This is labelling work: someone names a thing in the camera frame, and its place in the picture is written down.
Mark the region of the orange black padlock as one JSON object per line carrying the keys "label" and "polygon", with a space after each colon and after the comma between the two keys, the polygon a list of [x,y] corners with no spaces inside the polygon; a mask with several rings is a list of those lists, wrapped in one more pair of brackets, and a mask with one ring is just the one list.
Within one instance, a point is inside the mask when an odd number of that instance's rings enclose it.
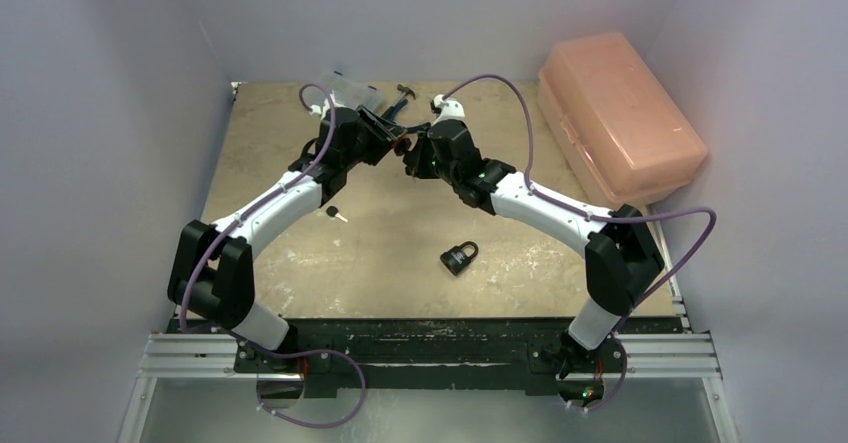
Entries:
{"label": "orange black padlock", "polygon": [[399,139],[393,146],[393,152],[396,156],[405,156],[411,147],[411,141],[408,138]]}

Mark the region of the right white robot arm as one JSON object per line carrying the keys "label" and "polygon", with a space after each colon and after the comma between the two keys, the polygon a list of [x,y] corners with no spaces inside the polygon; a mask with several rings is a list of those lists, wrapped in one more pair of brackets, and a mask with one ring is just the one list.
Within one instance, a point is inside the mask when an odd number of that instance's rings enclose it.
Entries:
{"label": "right white robot arm", "polygon": [[584,370],[596,362],[601,343],[628,316],[665,262],[641,212],[543,198],[515,167],[482,157],[464,122],[444,120],[417,134],[403,152],[408,175],[441,179],[469,207],[524,223],[565,244],[585,262],[588,300],[561,344],[564,362]]}

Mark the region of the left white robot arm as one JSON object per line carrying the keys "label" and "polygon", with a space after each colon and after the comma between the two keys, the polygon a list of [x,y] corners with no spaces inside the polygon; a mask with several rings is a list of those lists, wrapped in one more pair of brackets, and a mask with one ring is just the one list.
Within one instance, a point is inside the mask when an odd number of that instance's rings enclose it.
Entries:
{"label": "left white robot arm", "polygon": [[297,362],[298,331],[257,302],[255,259],[299,219],[328,203],[355,166],[374,166],[408,145],[407,129],[364,107],[325,103],[310,111],[321,118],[310,142],[316,152],[302,152],[276,183],[234,213],[213,223],[189,222],[180,233],[167,288],[168,299],[182,312],[260,346],[260,360],[275,372]]}

